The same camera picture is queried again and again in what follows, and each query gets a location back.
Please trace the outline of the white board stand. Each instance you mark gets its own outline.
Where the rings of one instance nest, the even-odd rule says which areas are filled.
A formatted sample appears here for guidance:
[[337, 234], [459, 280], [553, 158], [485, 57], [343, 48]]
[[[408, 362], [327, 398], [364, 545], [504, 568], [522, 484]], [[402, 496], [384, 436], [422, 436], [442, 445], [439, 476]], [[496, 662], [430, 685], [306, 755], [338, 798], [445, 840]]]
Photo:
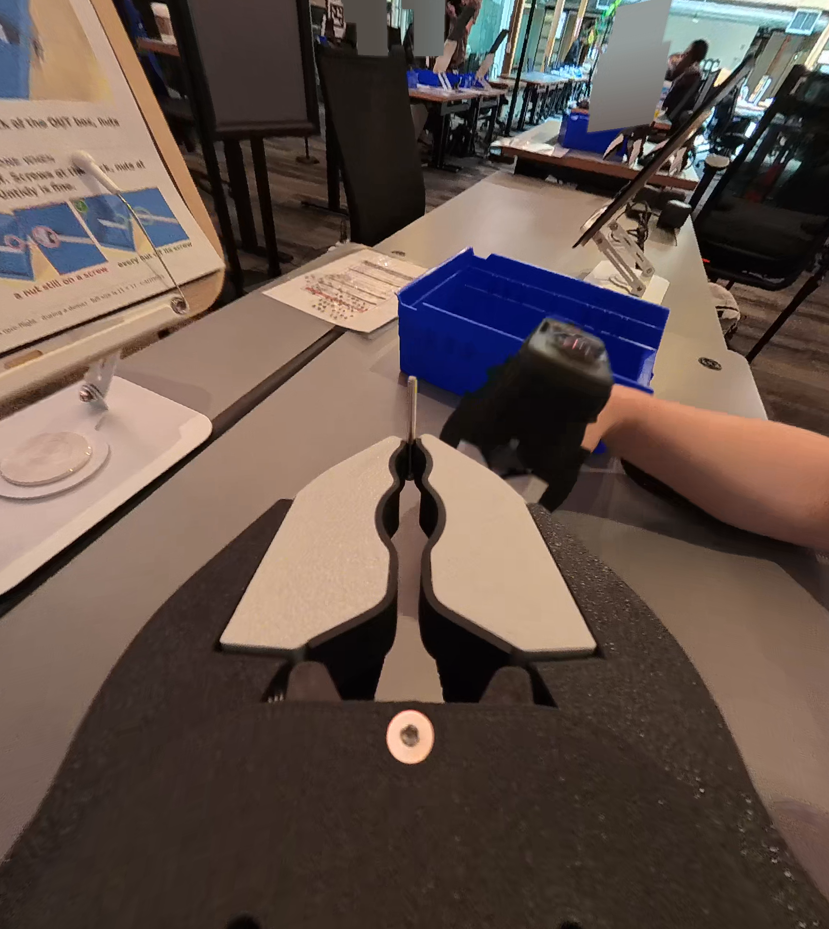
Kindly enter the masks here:
[[207, 441], [202, 413], [116, 375], [0, 367], [0, 597]]

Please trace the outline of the printed paper sheet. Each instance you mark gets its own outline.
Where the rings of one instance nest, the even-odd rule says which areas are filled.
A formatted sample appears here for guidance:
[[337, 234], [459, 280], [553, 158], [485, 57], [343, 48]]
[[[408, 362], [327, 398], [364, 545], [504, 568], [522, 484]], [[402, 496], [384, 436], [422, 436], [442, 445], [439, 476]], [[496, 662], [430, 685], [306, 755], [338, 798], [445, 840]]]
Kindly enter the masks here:
[[400, 291], [426, 274], [370, 248], [331, 253], [323, 265], [266, 291], [270, 299], [347, 331], [372, 334], [398, 317]]

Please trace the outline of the person's right forearm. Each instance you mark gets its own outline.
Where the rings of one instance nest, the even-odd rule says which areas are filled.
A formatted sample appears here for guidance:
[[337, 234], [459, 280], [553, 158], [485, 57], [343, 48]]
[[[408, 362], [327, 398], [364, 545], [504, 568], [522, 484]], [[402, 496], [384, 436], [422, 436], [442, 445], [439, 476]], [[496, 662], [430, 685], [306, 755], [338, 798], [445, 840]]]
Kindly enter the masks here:
[[584, 432], [724, 523], [829, 554], [829, 437], [622, 386]]

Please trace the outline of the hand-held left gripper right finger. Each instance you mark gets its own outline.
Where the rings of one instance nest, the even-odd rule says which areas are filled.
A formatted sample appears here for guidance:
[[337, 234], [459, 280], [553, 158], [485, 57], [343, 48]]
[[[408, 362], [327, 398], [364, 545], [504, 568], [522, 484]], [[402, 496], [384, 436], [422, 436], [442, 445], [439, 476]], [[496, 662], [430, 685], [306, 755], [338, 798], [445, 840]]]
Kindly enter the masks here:
[[503, 668], [595, 656], [597, 644], [529, 505], [504, 479], [433, 435], [414, 444], [421, 494], [418, 621], [444, 702], [477, 703]]

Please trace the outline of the blue plastic bin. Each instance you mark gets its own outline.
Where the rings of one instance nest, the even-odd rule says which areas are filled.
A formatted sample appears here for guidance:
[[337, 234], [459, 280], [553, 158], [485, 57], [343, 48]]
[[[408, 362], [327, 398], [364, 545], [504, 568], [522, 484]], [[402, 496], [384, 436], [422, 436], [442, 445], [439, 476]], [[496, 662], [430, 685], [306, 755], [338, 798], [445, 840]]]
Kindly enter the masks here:
[[560, 147], [599, 157], [626, 156], [628, 140], [622, 130], [590, 131], [589, 122], [588, 110], [571, 109], [565, 112], [560, 123]]
[[670, 318], [667, 287], [649, 287], [643, 299], [468, 248], [401, 290], [400, 370], [463, 397], [481, 389], [545, 319], [557, 319], [603, 342], [616, 384], [651, 394]]

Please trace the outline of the tilted board on stand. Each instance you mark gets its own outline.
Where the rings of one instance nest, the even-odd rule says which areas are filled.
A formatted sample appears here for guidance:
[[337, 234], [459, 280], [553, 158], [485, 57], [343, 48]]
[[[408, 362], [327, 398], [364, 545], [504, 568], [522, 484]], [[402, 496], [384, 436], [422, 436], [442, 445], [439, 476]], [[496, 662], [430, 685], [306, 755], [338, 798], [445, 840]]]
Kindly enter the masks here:
[[669, 283], [655, 276], [655, 267], [637, 238], [621, 224], [621, 215], [627, 206], [655, 180], [664, 167], [676, 175], [684, 163], [687, 143], [697, 133], [707, 114], [731, 91], [740, 87], [755, 66], [757, 54], [750, 53], [734, 69], [720, 87], [702, 99], [696, 108], [667, 140], [653, 149], [650, 162], [601, 210], [590, 216], [583, 225], [575, 247], [591, 242], [601, 254], [601, 261], [588, 272], [584, 281], [620, 294], [635, 298], [650, 298], [659, 303]]

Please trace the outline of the black framed easel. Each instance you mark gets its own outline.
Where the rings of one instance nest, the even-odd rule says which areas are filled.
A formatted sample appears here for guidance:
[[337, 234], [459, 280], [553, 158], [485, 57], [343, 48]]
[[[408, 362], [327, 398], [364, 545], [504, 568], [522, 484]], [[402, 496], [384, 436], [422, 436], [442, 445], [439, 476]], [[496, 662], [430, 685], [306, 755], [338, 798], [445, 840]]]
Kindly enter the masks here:
[[230, 288], [241, 297], [241, 254], [266, 277], [289, 262], [278, 247], [265, 142], [320, 133], [309, 2], [168, 2]]

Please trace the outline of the wooden instruction board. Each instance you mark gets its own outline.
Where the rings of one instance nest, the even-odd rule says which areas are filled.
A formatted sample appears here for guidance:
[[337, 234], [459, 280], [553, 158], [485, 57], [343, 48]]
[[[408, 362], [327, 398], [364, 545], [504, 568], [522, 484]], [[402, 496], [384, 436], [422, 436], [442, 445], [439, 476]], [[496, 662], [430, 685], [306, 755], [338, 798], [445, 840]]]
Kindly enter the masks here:
[[114, 3], [0, 1], [0, 408], [204, 313], [225, 276]]

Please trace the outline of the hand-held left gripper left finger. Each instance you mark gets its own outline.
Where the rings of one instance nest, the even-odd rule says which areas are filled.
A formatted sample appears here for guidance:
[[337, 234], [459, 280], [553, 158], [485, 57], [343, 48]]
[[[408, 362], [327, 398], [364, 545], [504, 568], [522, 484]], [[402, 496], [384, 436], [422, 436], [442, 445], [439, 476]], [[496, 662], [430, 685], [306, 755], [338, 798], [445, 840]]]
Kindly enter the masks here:
[[346, 701], [370, 702], [397, 631], [407, 443], [382, 438], [294, 497], [224, 628], [227, 653], [317, 662]]

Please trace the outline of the black wrist rest pad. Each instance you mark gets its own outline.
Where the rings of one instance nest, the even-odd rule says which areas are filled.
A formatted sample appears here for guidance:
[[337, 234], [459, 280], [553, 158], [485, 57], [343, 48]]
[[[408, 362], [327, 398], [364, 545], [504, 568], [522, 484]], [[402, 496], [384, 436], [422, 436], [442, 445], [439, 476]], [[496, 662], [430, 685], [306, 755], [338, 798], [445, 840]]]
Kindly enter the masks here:
[[759, 505], [753, 484], [730, 475], [714, 463], [687, 459], [642, 465], [626, 458], [620, 461], [626, 475], [638, 486], [689, 512], [701, 512], [735, 524]]

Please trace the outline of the wooden table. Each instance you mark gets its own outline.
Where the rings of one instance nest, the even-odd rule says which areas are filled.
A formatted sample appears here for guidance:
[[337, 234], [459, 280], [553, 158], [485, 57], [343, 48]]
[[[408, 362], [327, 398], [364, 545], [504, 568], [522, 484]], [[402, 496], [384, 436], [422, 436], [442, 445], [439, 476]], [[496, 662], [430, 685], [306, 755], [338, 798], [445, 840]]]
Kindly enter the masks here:
[[513, 173], [526, 179], [572, 185], [584, 192], [614, 194], [635, 178], [649, 154], [660, 145], [638, 141], [624, 154], [566, 148], [560, 144], [561, 117], [552, 117], [520, 134], [494, 143], [513, 160]]

